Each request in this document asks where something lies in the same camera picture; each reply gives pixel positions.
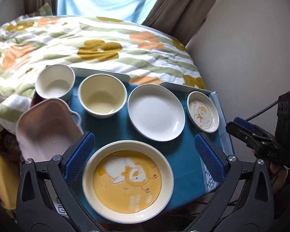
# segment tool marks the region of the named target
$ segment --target bowl rim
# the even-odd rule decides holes
[[[43,98],[43,99],[51,99],[51,98],[54,98],[54,97],[45,97],[45,96],[42,96],[43,93],[41,93],[42,91],[39,89],[39,87],[36,87],[36,84],[37,84],[37,82],[38,82],[39,77],[40,77],[40,76],[41,76],[41,75],[42,75],[42,74],[43,74],[47,69],[51,69],[52,67],[55,67],[55,66],[61,66],[61,67],[65,66],[65,67],[69,68],[69,69],[72,71],[72,74],[73,74],[73,82],[72,82],[72,85],[71,85],[70,88],[66,91],[65,94],[61,95],[60,97],[57,97],[58,99],[61,98],[61,97],[63,97],[64,95],[68,94],[69,91],[71,91],[71,90],[73,89],[73,86],[74,86],[74,84],[75,84],[76,75],[75,75],[75,72],[73,71],[73,69],[72,69],[70,66],[68,66],[68,65],[64,65],[64,64],[54,64],[54,65],[46,66],[45,69],[42,70],[42,71],[40,72],[40,74],[38,75],[38,77],[36,78],[36,83],[35,83],[35,90],[36,90],[36,93],[37,93],[41,98]]]
[[[90,110],[87,106],[85,106],[85,104],[83,103],[83,100],[82,100],[82,97],[81,97],[81,88],[82,88],[82,85],[84,84],[85,81],[87,81],[88,79],[94,77],[94,76],[108,76],[108,77],[112,77],[114,78],[115,80],[117,80],[121,86],[124,88],[124,92],[125,92],[125,99],[123,101],[123,103],[121,104],[121,106],[116,110],[116,111],[113,111],[111,113],[98,113],[98,112],[94,112],[92,110]],[[116,114],[117,112],[120,111],[121,108],[123,108],[123,106],[125,105],[125,103],[127,102],[127,97],[128,97],[128,93],[127,93],[127,88],[125,87],[125,85],[123,84],[123,82],[121,82],[118,78],[112,76],[112,75],[109,75],[109,74],[104,74],[104,73],[98,73],[98,74],[93,74],[91,76],[88,76],[86,77],[81,83],[80,85],[78,86],[78,89],[77,89],[77,96],[78,96],[78,99],[79,99],[79,102],[81,103],[81,105],[84,107],[84,109],[92,114],[95,114],[95,115],[98,115],[98,116],[109,116],[109,115],[114,115]]]
[[[145,217],[142,217],[141,219],[136,219],[136,218],[134,218],[134,219],[130,219],[129,221],[128,221],[128,219],[127,220],[123,220],[123,219],[120,219],[120,218],[117,218],[117,217],[115,217],[115,216],[112,216],[111,214],[109,214],[109,213],[107,213],[107,212],[101,212],[101,210],[99,210],[99,209],[97,209],[95,206],[94,206],[94,203],[91,203],[91,200],[90,200],[90,198],[89,198],[89,193],[87,192],[87,182],[86,182],[86,176],[88,175],[88,174],[90,174],[90,172],[89,172],[89,167],[90,167],[90,165],[93,163],[93,160],[101,153],[101,152],[103,152],[104,150],[106,150],[106,149],[109,149],[110,147],[112,147],[113,145],[117,145],[117,144],[120,144],[120,143],[136,143],[136,144],[139,144],[139,145],[143,145],[143,146],[145,146],[145,147],[147,147],[148,149],[150,149],[150,150],[152,150],[152,151],[154,151],[163,161],[164,161],[164,163],[165,163],[165,166],[167,167],[167,171],[170,173],[170,175],[172,176],[171,178],[170,178],[170,188],[168,188],[169,189],[169,196],[167,197],[167,199],[166,199],[166,201],[165,201],[165,203],[158,209],[158,210],[156,210],[155,212],[153,212],[151,215],[148,215],[148,216],[145,216]],[[107,153],[107,155],[106,156],[108,156],[108,155],[110,155],[110,154],[112,154],[112,153],[115,153],[115,152],[117,152],[117,151],[110,151],[109,153]],[[148,156],[148,155],[146,155],[147,157],[149,157],[151,160],[153,160],[154,162],[155,162],[155,159],[154,158],[152,158],[152,157],[150,157],[150,156]],[[168,162],[168,160],[166,159],[166,157],[158,150],[158,149],[156,149],[155,147],[153,147],[153,146],[151,146],[151,145],[149,145],[149,144],[147,144],[147,143],[145,143],[145,142],[141,142],[141,141],[137,141],[137,140],[119,140],[119,141],[115,141],[115,142],[112,142],[112,143],[109,143],[109,144],[107,144],[107,145],[105,145],[105,146],[103,146],[102,148],[100,148],[100,149],[98,149],[91,157],[90,157],[90,159],[88,160],[88,162],[86,163],[86,166],[85,166],[85,168],[84,168],[84,173],[83,173],[83,175],[82,175],[82,188],[83,188],[83,192],[84,192],[84,196],[85,196],[85,198],[86,198],[86,200],[88,201],[88,203],[89,203],[89,205],[98,213],[98,214],[100,214],[101,216],[103,216],[104,218],[106,218],[106,219],[108,219],[108,220],[110,220],[110,221],[113,221],[113,222],[117,222],[117,223],[123,223],[123,224],[135,224],[135,223],[139,223],[139,222],[144,222],[144,221],[147,221],[147,220],[149,220],[149,219],[151,219],[151,218],[153,218],[153,217],[155,217],[157,214],[159,214],[165,207],[166,207],[166,205],[169,203],[169,201],[170,201],[170,199],[171,199],[171,197],[172,197],[172,194],[173,194],[173,189],[174,189],[174,175],[173,175],[173,171],[172,171],[172,168],[171,168],[171,166],[170,166],[170,164],[169,164],[169,162]],[[143,211],[145,211],[145,210],[147,210],[147,209],[149,209],[150,207],[151,207],[152,205],[150,205],[149,207],[147,207],[146,209],[143,209],[143,210],[141,210],[141,211],[139,211],[139,212],[143,212]],[[117,214],[120,214],[120,215],[129,215],[129,216],[132,216],[133,217],[133,215],[135,214],[135,213],[127,213],[127,214],[125,214],[125,213],[120,213],[120,212],[116,212],[116,211],[113,211],[113,210],[111,210],[110,208],[108,208],[108,207],[106,207],[108,210],[110,210],[112,213],[117,213]]]
[[[130,114],[130,107],[129,107],[129,102],[130,102],[130,98],[131,98],[131,95],[135,92],[135,90],[141,88],[141,87],[144,87],[144,86],[151,86],[151,87],[160,87],[162,90],[164,90],[165,92],[167,93],[170,93],[174,96],[174,98],[177,100],[177,102],[180,104],[180,106],[182,107],[182,110],[183,110],[183,126],[181,128],[181,131],[179,132],[179,134],[171,139],[154,139],[154,138],[151,138],[149,136],[147,136],[146,134],[142,133],[141,131],[138,130],[138,128],[135,126],[135,124],[133,123],[133,121],[131,120],[131,114]],[[129,115],[129,119],[132,123],[132,125],[134,126],[134,128],[141,134],[143,135],[144,137],[150,139],[150,140],[153,140],[153,141],[158,141],[158,142],[167,142],[167,141],[171,141],[175,138],[177,138],[184,130],[184,127],[185,127],[185,123],[186,123],[186,116],[185,116],[185,111],[184,111],[184,108],[183,108],[183,105],[181,104],[181,102],[179,101],[179,99],[177,98],[177,96],[174,95],[174,93],[172,93],[169,89],[161,86],[161,85],[156,85],[156,84],[143,84],[143,85],[139,85],[137,87],[135,87],[132,92],[130,93],[129,95],[129,98],[128,98],[128,104],[127,104],[127,108],[128,108],[128,115]]]
[[[208,131],[207,129],[203,129],[203,128],[200,127],[200,126],[199,126],[199,125],[194,121],[194,119],[192,118],[191,113],[190,113],[190,110],[189,110],[189,101],[190,101],[190,97],[191,97],[191,95],[193,95],[193,94],[199,94],[199,95],[202,95],[202,97],[206,97],[206,98],[209,100],[209,101],[208,101],[209,104],[211,104],[211,105],[214,107],[215,113],[217,114],[217,118],[218,118],[218,124],[217,124],[217,126],[216,126],[213,130]],[[187,112],[188,112],[188,116],[189,116],[190,120],[193,122],[193,124],[197,125],[197,127],[198,127],[201,131],[206,132],[206,133],[214,133],[215,131],[218,130],[219,123],[220,123],[219,114],[218,114],[217,108],[215,107],[214,103],[210,100],[210,98],[209,98],[208,96],[206,96],[204,93],[201,93],[201,92],[199,92],[199,91],[192,91],[191,93],[189,93],[189,95],[188,95],[188,97],[187,97],[187,102],[186,102],[186,104],[187,104]]]

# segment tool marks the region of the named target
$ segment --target floral bedding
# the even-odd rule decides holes
[[[111,18],[52,16],[45,4],[0,27],[0,131],[15,133],[37,76],[53,64],[120,72],[133,84],[168,81],[205,89],[185,46],[175,38]]]

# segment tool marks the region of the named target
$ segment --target blue gripper pad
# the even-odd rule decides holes
[[[223,164],[200,134],[194,138],[194,147],[214,181],[222,183],[225,179]]]
[[[75,181],[95,145],[95,136],[89,133],[66,163],[64,179]]]

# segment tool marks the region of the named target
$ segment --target yellow object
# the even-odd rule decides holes
[[[148,208],[161,190],[161,175],[155,163],[135,151],[119,151],[97,166],[93,185],[99,200],[120,213]]]
[[[0,155],[0,199],[3,208],[16,209],[16,196],[19,185],[17,165],[10,163]]]

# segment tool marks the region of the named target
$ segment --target plate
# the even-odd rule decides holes
[[[207,133],[213,133],[219,126],[219,115],[213,102],[203,93],[193,91],[187,98],[188,116],[192,123]]]
[[[102,147],[91,156],[83,174],[84,195],[92,208],[108,220],[125,224],[159,214],[173,186],[173,172],[163,154],[134,140]]]
[[[136,130],[155,141],[169,141],[181,134],[185,113],[178,98],[153,84],[136,87],[128,99],[129,118]]]

